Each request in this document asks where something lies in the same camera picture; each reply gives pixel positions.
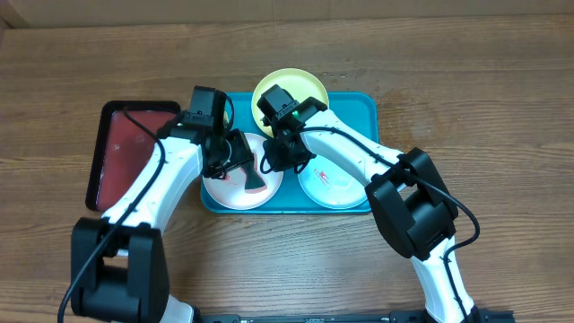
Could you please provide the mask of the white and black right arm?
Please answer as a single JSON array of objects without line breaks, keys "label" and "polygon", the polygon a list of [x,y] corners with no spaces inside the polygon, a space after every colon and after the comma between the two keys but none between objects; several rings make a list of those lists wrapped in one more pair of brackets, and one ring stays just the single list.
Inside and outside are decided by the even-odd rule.
[{"label": "white and black right arm", "polygon": [[381,236],[412,261],[425,296],[425,311],[435,322],[475,322],[474,301],[465,290],[455,252],[455,220],[468,208],[449,194],[430,156],[378,144],[348,127],[325,103],[295,100],[277,84],[257,101],[273,136],[264,143],[263,173],[302,172],[321,156],[364,187]]}]

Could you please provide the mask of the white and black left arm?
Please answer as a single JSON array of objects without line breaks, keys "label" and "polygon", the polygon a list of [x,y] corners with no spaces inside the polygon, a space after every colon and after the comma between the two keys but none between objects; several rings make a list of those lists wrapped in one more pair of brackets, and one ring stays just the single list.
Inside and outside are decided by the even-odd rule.
[{"label": "white and black left arm", "polygon": [[194,308],[170,293],[162,243],[175,207],[197,178],[223,180],[254,160],[245,136],[224,118],[229,96],[196,86],[190,107],[157,131],[152,156],[100,219],[72,231],[71,283],[59,305],[104,322],[191,322]]}]

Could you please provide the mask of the white plate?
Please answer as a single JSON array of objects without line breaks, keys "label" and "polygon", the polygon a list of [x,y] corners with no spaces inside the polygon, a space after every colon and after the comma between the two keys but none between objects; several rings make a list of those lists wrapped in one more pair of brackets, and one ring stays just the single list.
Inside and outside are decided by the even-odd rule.
[{"label": "white plate", "polygon": [[259,176],[265,181],[266,189],[262,191],[246,191],[244,186],[246,175],[241,167],[232,170],[225,179],[203,179],[203,187],[207,194],[219,205],[235,211],[247,211],[268,202],[278,191],[283,181],[282,172],[263,174],[259,170],[259,163],[264,154],[262,135],[245,134],[251,152],[254,154],[255,166]]}]

